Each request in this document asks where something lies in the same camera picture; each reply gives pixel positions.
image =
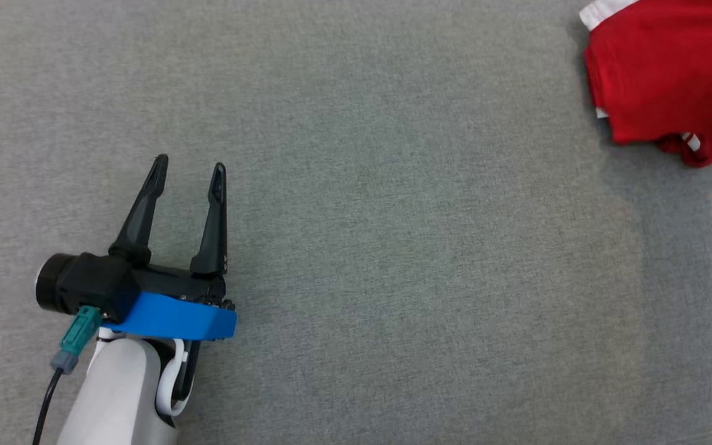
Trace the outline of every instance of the white cable clip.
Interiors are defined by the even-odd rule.
[[[172,406],[172,392],[175,388],[177,375],[180,374],[180,366],[189,359],[189,353],[185,351],[184,342],[175,338],[175,357],[167,363],[164,372],[161,373],[161,379],[158,381],[158,391],[156,391],[156,409],[159,414],[164,416],[177,417],[186,408],[186,402],[189,398],[178,400],[175,406]]]

